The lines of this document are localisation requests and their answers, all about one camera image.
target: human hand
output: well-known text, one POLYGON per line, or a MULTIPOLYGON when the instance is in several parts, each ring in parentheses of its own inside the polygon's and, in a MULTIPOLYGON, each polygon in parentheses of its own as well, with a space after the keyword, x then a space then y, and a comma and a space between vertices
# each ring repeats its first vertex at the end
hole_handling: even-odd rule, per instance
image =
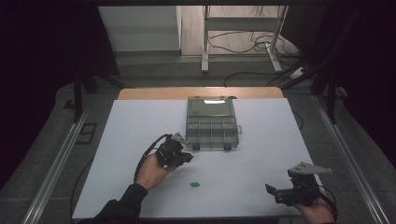
POLYGON ((158 163, 157 156, 155 154, 150 154, 143 162, 142 168, 140 168, 136 184, 150 190, 161 184, 165 177, 174 172, 176 168, 176 166, 162 168, 158 163))
POLYGON ((307 224, 334 223, 332 209, 321 198, 318 198, 311 206, 295 204, 294 207, 303 215, 307 224))

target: black sleeve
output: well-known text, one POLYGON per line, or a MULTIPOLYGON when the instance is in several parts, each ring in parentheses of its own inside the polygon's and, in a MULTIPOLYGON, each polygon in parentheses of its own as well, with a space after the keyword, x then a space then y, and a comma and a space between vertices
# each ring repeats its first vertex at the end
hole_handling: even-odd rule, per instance
POLYGON ((91 224, 136 223, 139 218, 140 204, 148 191, 138 184, 128 187, 119 201, 109 201, 102 211, 91 220, 91 224))

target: white wall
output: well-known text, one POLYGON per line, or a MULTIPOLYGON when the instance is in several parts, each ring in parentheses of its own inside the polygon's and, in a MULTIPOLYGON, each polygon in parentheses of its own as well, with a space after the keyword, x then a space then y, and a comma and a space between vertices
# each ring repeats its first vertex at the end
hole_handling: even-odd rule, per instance
POLYGON ((180 7, 99 7, 113 51, 180 50, 180 7))

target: green small object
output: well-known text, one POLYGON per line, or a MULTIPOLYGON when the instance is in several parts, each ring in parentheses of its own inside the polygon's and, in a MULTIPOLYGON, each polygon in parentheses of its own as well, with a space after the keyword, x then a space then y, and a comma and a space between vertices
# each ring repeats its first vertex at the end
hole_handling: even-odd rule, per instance
POLYGON ((199 187, 199 186, 200 186, 200 184, 199 184, 198 182, 192 182, 192 183, 190 183, 190 185, 191 185, 193 188, 199 187))

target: white tabletop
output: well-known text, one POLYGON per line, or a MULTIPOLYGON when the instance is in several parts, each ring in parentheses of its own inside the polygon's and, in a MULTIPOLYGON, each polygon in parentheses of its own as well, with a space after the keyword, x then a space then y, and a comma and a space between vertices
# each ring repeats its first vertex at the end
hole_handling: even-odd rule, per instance
MULTIPOLYGON (((238 99, 233 106, 243 130, 237 149, 192 152, 190 163, 149 192, 141 217, 299 214, 277 204, 264 186, 290 189, 287 170, 301 161, 312 163, 288 100, 238 99), (192 188, 192 182, 200 187, 192 188)), ((152 142, 164 133, 185 135, 186 114, 187 100, 115 101, 73 218, 94 217, 109 200, 118 200, 133 183, 134 169, 152 142)))

